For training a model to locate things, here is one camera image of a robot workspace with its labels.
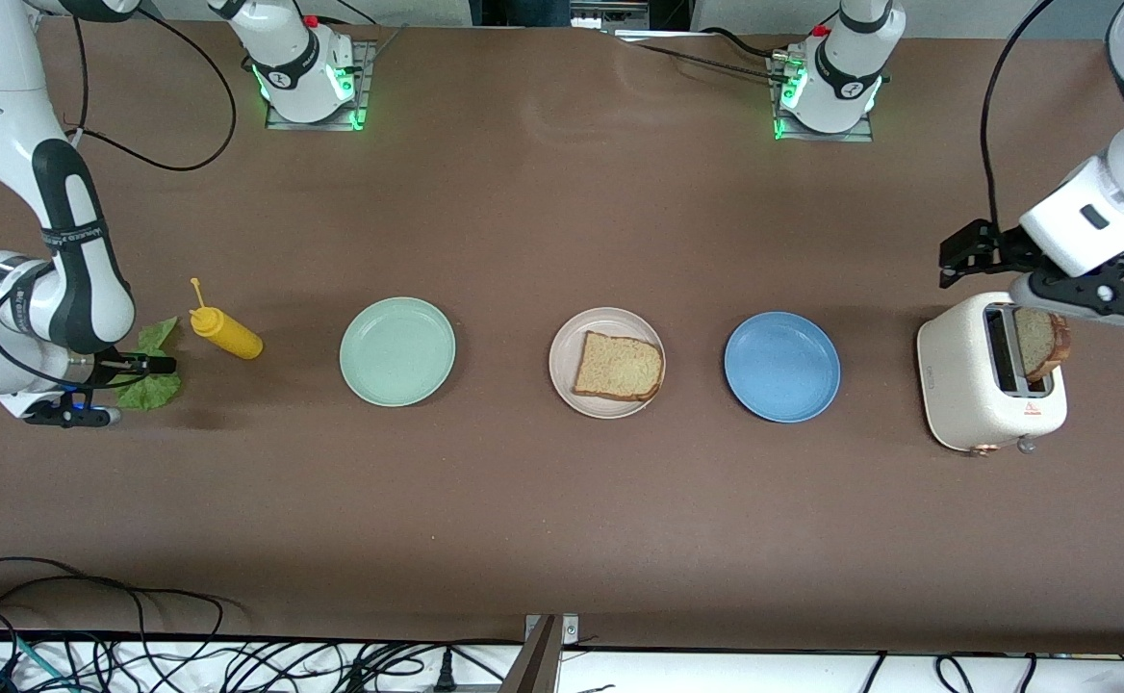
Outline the aluminium profile post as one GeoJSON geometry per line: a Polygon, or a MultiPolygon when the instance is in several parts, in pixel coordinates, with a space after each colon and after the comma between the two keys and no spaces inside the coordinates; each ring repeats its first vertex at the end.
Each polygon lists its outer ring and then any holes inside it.
{"type": "Polygon", "coordinates": [[[578,614],[531,614],[525,642],[498,693],[558,693],[563,646],[578,642],[578,614]]]}

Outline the brown bread slice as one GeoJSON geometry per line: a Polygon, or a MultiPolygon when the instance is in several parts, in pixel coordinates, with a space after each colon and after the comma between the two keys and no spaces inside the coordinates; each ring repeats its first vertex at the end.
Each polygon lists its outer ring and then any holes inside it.
{"type": "Polygon", "coordinates": [[[1071,355],[1072,334],[1064,316],[1016,307],[1014,321],[1021,368],[1030,383],[1050,376],[1071,355]]]}
{"type": "Polygon", "coordinates": [[[650,400],[667,374],[659,347],[636,338],[584,332],[572,391],[579,396],[650,400]]]}

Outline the mint green plate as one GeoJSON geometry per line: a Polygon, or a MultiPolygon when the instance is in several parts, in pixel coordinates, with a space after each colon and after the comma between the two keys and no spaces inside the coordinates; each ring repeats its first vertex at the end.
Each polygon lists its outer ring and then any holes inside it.
{"type": "Polygon", "coordinates": [[[373,405],[420,403],[455,365],[457,339],[439,308],[397,295],[369,304],[344,330],[339,370],[351,392],[373,405]]]}

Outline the green lettuce leaf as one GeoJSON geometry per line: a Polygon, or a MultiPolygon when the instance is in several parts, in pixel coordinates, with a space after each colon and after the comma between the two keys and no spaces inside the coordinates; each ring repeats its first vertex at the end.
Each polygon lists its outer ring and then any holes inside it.
{"type": "Polygon", "coordinates": [[[181,387],[181,376],[178,373],[175,358],[165,352],[165,346],[178,328],[178,317],[146,325],[137,335],[137,352],[149,358],[167,358],[173,361],[166,372],[149,374],[146,379],[135,382],[126,380],[116,390],[116,402],[123,411],[153,411],[167,405],[178,395],[181,387]]]}

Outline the white power strip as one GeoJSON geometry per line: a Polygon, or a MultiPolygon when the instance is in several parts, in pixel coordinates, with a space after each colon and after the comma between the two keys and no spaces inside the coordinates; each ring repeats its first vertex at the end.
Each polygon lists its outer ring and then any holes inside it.
{"type": "Polygon", "coordinates": [[[645,0],[571,0],[571,25],[599,31],[647,31],[650,4],[645,0]]]}

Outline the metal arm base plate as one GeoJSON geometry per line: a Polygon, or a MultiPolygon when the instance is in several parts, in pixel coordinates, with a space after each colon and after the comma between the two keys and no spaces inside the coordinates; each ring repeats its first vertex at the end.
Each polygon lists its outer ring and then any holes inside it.
{"type": "Polygon", "coordinates": [[[377,57],[377,42],[359,40],[354,43],[355,57],[352,58],[352,66],[346,70],[338,84],[346,93],[346,101],[335,111],[320,121],[303,124],[290,121],[284,115],[279,113],[268,97],[266,88],[260,88],[260,95],[264,98],[266,104],[266,128],[268,130],[281,131],[319,131],[319,133],[360,133],[365,128],[369,100],[371,93],[374,57],[377,57]]]}
{"type": "Polygon", "coordinates": [[[773,97],[772,119],[774,140],[872,142],[873,124],[870,121],[869,113],[862,115],[851,130],[844,133],[821,133],[805,127],[797,118],[797,115],[789,110],[789,104],[795,104],[797,95],[800,95],[809,82],[812,82],[803,64],[804,60],[800,53],[783,49],[773,51],[772,56],[765,58],[769,75],[774,80],[773,85],[770,88],[773,97]]]}

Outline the blue plate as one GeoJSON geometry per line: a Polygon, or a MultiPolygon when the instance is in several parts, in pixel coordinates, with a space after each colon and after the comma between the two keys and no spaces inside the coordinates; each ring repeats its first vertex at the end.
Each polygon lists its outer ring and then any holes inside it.
{"type": "Polygon", "coordinates": [[[722,368],[747,412],[773,423],[803,423],[834,403],[842,385],[835,343],[800,314],[773,311],[729,332],[722,368]]]}

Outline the beige plate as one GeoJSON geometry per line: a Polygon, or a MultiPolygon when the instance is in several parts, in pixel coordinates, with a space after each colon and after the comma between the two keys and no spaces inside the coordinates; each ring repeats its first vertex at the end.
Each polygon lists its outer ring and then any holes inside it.
{"type": "Polygon", "coordinates": [[[558,329],[556,337],[550,344],[549,376],[558,395],[575,412],[593,420],[619,420],[640,412],[658,394],[658,386],[650,390],[645,398],[636,399],[605,398],[575,391],[589,332],[600,332],[611,339],[643,341],[654,347],[660,356],[664,355],[658,330],[638,314],[615,307],[581,311],[558,329]]]}

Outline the white toaster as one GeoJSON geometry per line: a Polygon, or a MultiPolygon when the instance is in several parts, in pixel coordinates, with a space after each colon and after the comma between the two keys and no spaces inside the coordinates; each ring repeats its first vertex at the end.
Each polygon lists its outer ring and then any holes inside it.
{"type": "Polygon", "coordinates": [[[1037,439],[1067,420],[1062,365],[1036,383],[1024,376],[1016,307],[1006,293],[971,295],[915,335],[930,431],[950,450],[976,456],[1010,447],[1034,452],[1037,439]]]}

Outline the yellow squeeze bottle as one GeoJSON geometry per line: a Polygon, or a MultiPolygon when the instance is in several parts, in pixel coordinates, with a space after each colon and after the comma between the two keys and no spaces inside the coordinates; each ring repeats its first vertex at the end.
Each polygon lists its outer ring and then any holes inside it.
{"type": "Polygon", "coordinates": [[[217,307],[207,304],[201,293],[200,280],[192,277],[190,284],[194,289],[198,302],[198,306],[190,311],[190,325],[193,332],[243,361],[259,358],[259,355],[262,355],[264,350],[264,341],[259,337],[259,334],[251,332],[250,328],[246,328],[241,321],[232,319],[232,316],[218,310],[217,307]]]}

